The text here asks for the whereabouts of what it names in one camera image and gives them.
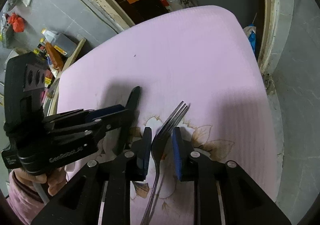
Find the red bag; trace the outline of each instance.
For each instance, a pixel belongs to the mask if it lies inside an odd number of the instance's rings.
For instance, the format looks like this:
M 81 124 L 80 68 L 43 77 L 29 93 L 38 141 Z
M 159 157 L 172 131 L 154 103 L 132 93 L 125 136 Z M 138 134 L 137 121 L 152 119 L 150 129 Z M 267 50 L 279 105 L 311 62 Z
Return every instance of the red bag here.
M 15 13 L 8 18 L 8 23 L 12 25 L 14 32 L 23 32 L 24 31 L 24 21 L 23 18 L 19 17 Z

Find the fork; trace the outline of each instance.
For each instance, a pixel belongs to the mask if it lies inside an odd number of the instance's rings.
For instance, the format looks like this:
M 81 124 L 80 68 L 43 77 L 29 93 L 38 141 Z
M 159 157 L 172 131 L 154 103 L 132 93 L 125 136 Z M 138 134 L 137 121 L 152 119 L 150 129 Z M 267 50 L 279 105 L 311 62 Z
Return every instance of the fork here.
M 178 105 L 178 107 L 172 112 L 169 118 L 164 122 L 160 130 L 157 132 L 155 138 L 153 139 L 153 142 L 151 145 L 151 155 L 156 166 L 156 177 L 153 183 L 151 196 L 149 198 L 148 205 L 140 225 L 147 225 L 149 223 L 150 212 L 151 212 L 154 197 L 156 194 L 156 188 L 158 186 L 158 181 L 160 177 L 160 161 L 164 153 L 165 145 L 167 144 L 167 141 L 171 136 L 173 128 L 176 127 L 176 125 L 182 120 L 182 118 L 187 113 L 189 107 L 190 105 L 187 105 L 185 102 L 182 101 Z

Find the metal screw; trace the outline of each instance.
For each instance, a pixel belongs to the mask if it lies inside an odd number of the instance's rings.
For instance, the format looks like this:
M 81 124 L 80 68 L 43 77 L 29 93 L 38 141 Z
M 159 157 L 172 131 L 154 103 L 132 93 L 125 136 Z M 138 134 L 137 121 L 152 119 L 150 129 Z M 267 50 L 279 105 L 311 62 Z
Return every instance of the metal screw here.
M 229 162 L 227 163 L 227 165 L 228 165 L 230 168 L 237 167 L 237 163 L 234 162 L 234 161 L 229 161 Z
M 193 157 L 193 158 L 198 158 L 198 157 L 200 156 L 200 153 L 197 152 L 197 151 L 193 151 L 193 152 L 190 153 L 190 155 L 191 155 L 191 157 Z
M 127 158 L 134 157 L 134 152 L 133 151 L 127 151 L 124 153 L 124 156 Z
M 89 162 L 87 162 L 87 166 L 89 166 L 89 167 L 93 167 L 96 165 L 97 165 L 97 161 L 95 161 L 95 160 L 90 160 Z
M 92 131 L 91 130 L 86 130 L 84 131 L 84 135 L 91 135 L 92 134 Z

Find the hand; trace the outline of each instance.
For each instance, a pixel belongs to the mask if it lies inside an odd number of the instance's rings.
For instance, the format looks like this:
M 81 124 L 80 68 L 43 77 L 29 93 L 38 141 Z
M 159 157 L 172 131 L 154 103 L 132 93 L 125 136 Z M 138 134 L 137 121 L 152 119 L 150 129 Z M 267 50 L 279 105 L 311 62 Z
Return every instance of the hand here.
M 36 190 L 34 189 L 32 182 L 41 184 L 48 183 L 48 193 L 51 196 L 56 195 L 58 191 L 60 191 L 60 189 L 67 183 L 64 167 L 54 170 L 49 176 L 47 176 L 46 174 L 33 176 L 31 174 L 28 174 L 22 168 L 14 169 L 14 173 L 19 182 L 28 186 L 34 191 Z

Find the floral pattern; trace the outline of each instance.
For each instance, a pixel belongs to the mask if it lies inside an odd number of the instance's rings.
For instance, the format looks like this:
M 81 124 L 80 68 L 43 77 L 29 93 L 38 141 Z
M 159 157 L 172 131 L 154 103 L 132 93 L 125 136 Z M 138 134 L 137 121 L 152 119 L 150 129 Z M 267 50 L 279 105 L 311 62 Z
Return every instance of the floral pattern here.
M 152 116 L 148 118 L 144 126 L 151 127 L 152 133 L 154 134 L 162 124 L 163 121 L 159 116 Z M 209 141 L 212 125 L 194 127 L 190 121 L 184 119 L 178 126 L 181 129 L 183 138 L 191 141 L 195 150 L 202 152 L 215 161 L 222 161 L 226 158 L 235 144 L 233 141 L 223 139 Z M 130 141 L 134 142 L 141 137 L 140 128 L 131 128 Z M 130 197 L 132 201 L 134 201 L 136 197 L 149 197 L 148 193 L 151 192 L 155 173 L 155 164 L 152 157 L 150 157 L 148 175 L 145 181 L 131 182 Z M 180 182 L 175 175 L 172 144 L 167 143 L 160 162 L 160 178 L 156 188 L 157 200 L 160 201 L 159 204 L 161 204 L 161 209 L 164 213 L 168 212 L 168 208 L 170 207 L 168 199 L 172 198 L 172 200 L 175 201 L 174 194 L 178 184 L 180 184 Z

